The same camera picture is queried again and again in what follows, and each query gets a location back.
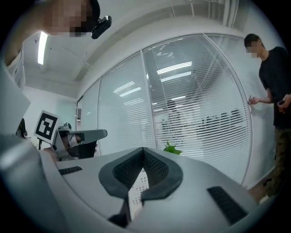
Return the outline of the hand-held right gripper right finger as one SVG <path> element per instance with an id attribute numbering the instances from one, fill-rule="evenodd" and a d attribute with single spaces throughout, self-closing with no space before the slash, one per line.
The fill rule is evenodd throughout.
<path id="1" fill-rule="evenodd" d="M 246 233 L 248 217 L 257 209 L 249 192 L 236 181 L 211 165 L 150 149 L 176 162 L 183 171 L 180 186 L 167 198 L 145 201 L 130 224 L 132 233 Z M 208 189 L 221 187 L 246 213 L 231 224 Z"/>

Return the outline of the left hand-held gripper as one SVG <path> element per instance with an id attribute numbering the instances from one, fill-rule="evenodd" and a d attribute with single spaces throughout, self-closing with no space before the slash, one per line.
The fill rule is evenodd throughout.
<path id="1" fill-rule="evenodd" d="M 61 124 L 60 118 L 47 111 L 42 111 L 35 126 L 34 136 L 42 143 L 53 147 L 59 161 L 92 158 L 97 142 L 107 137 L 107 130 L 72 131 L 69 123 Z"/>

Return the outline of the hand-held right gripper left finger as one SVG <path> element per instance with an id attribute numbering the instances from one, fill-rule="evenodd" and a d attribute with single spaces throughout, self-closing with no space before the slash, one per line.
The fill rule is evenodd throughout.
<path id="1" fill-rule="evenodd" d="M 143 182 L 143 148 L 101 157 L 59 162 L 56 196 L 70 228 L 142 228 L 144 207 L 134 207 L 132 192 Z"/>

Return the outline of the white perforated plastic basket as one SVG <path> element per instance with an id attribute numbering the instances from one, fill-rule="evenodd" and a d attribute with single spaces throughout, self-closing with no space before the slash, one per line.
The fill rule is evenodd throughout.
<path id="1" fill-rule="evenodd" d="M 144 169 L 139 173 L 136 181 L 129 190 L 129 206 L 130 210 L 135 213 L 142 207 L 141 194 L 149 188 L 148 177 Z"/>

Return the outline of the person's left forearm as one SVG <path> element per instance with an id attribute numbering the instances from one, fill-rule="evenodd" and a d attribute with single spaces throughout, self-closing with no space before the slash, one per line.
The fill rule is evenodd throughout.
<path id="1" fill-rule="evenodd" d="M 49 153 L 54 162 L 58 162 L 58 156 L 54 151 L 53 147 L 44 148 L 43 151 Z"/>

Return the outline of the green potted plant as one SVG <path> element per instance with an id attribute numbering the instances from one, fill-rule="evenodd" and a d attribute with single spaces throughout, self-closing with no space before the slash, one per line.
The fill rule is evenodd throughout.
<path id="1" fill-rule="evenodd" d="M 170 152 L 176 155 L 180 155 L 182 153 L 181 150 L 176 149 L 176 145 L 171 145 L 168 141 L 165 144 L 165 148 L 163 149 L 165 152 Z"/>

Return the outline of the person's white t-shirt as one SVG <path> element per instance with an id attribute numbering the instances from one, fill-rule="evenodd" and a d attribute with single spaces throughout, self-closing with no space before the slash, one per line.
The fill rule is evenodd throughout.
<path id="1" fill-rule="evenodd" d="M 24 54 L 21 48 L 16 58 L 7 66 L 11 80 L 23 90 L 25 87 Z"/>

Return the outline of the ceiling light panel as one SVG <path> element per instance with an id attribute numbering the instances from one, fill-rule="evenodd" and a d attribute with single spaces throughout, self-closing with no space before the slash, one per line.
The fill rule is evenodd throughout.
<path id="1" fill-rule="evenodd" d="M 48 39 L 48 35 L 44 32 L 41 32 L 40 38 L 39 38 L 39 45 L 38 45 L 38 55 L 37 55 L 37 62 L 40 65 L 44 64 L 47 39 Z"/>

